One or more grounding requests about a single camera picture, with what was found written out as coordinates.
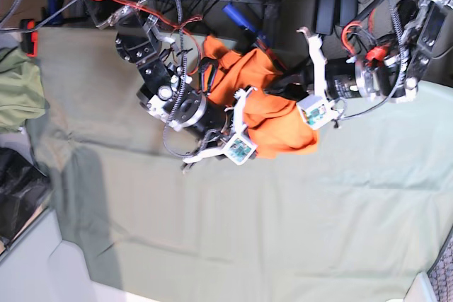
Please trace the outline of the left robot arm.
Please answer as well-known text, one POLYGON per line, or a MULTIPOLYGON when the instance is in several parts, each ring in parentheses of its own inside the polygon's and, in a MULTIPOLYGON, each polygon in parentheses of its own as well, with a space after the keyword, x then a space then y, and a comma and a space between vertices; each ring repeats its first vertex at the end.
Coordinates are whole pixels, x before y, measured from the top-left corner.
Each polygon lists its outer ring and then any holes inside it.
POLYGON ((265 87, 296 103, 312 129, 350 120, 347 102, 364 98, 376 110, 415 99, 435 59, 452 0, 316 0, 314 29, 302 27, 309 55, 265 87))

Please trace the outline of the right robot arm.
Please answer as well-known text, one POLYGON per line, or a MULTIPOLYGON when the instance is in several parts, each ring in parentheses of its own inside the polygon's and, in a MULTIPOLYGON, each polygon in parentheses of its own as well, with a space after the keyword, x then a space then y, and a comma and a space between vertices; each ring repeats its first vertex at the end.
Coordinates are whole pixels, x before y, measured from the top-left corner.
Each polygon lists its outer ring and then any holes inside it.
POLYGON ((187 153, 172 154, 187 170, 206 158, 228 158, 243 165, 257 146, 248 136, 243 112, 253 87, 234 92, 231 105, 218 105, 210 94, 220 70, 217 59, 197 57, 197 87, 188 70, 189 35, 180 0, 83 0, 97 28, 116 30, 119 56, 134 64, 143 79, 137 96, 152 117, 164 123, 163 138, 185 130, 197 139, 187 153))

